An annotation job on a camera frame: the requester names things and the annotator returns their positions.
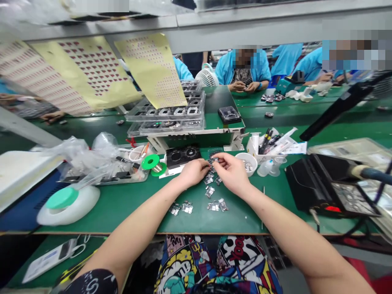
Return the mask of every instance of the phone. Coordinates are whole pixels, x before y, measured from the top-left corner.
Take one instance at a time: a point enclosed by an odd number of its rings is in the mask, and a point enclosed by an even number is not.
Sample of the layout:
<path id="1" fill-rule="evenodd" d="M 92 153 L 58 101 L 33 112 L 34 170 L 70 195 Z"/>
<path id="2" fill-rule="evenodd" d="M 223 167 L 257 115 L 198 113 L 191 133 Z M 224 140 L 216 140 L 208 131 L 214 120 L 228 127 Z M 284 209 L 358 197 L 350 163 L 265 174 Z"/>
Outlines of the phone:
<path id="1" fill-rule="evenodd" d="M 64 260 L 71 257 L 77 242 L 77 239 L 71 239 L 30 263 L 29 268 L 24 275 L 22 284 L 34 280 L 59 263 L 62 263 Z"/>

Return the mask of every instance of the plastic bottle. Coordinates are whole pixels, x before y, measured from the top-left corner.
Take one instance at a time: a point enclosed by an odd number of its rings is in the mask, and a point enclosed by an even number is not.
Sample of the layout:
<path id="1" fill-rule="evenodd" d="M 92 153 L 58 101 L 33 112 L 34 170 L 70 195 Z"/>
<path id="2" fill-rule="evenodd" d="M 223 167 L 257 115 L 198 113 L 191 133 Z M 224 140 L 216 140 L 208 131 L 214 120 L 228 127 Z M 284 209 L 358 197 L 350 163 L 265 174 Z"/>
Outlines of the plastic bottle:
<path id="1" fill-rule="evenodd" d="M 266 161 L 257 170 L 257 174 L 261 177 L 265 177 L 271 171 L 272 166 L 274 165 L 274 161 L 271 159 L 270 161 Z"/>

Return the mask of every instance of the cartoon print fabric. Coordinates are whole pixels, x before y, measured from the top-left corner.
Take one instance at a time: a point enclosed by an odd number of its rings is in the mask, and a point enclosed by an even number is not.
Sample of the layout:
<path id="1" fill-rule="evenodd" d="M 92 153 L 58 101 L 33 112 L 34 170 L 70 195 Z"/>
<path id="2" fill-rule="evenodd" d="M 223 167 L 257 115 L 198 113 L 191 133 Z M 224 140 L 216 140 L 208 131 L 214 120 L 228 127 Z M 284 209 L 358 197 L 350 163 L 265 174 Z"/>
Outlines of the cartoon print fabric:
<path id="1" fill-rule="evenodd" d="M 221 238 L 216 263 L 200 236 L 167 235 L 154 293 L 192 293 L 198 285 L 232 284 L 242 293 L 281 294 L 278 275 L 254 236 Z"/>

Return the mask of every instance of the pen holder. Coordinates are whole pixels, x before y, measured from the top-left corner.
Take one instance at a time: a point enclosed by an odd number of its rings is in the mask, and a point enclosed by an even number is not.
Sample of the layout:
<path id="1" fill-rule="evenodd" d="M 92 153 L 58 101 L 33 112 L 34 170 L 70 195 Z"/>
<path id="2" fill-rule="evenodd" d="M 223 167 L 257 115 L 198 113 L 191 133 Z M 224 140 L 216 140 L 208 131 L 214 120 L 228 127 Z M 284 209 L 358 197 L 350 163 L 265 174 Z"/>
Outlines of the pen holder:
<path id="1" fill-rule="evenodd" d="M 279 132 L 275 128 L 272 128 L 272 131 L 273 131 L 272 132 L 272 136 L 279 135 Z M 267 160 L 274 159 L 275 157 L 278 157 L 278 156 L 281 156 L 281 157 L 286 157 L 287 156 L 287 155 L 283 155 L 283 154 L 278 154 L 278 155 L 258 155 L 257 152 L 254 150 L 252 139 L 253 139 L 253 137 L 250 137 L 249 140 L 248 140 L 248 144 L 246 145 L 246 152 L 251 154 L 257 160 L 257 163 L 259 165 L 262 164 L 263 162 L 267 161 Z M 260 145 L 260 144 L 263 143 L 265 138 L 263 136 L 263 137 L 259 137 L 258 139 L 259 139 L 258 144 Z M 292 144 L 296 143 L 296 141 L 291 139 L 291 137 L 287 138 L 287 140 L 289 142 L 291 142 Z"/>

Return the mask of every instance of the white fan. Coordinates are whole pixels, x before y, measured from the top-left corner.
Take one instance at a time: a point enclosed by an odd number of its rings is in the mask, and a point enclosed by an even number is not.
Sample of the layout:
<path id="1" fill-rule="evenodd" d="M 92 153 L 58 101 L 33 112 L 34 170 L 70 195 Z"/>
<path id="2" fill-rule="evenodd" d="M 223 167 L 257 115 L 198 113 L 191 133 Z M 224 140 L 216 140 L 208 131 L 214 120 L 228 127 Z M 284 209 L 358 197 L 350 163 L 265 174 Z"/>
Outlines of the white fan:
<path id="1" fill-rule="evenodd" d="M 204 87 L 214 87 L 219 86 L 219 80 L 216 74 L 214 73 L 212 66 L 208 63 L 203 64 L 203 67 L 207 65 L 208 68 L 203 68 L 196 75 L 195 80 L 201 80 Z"/>

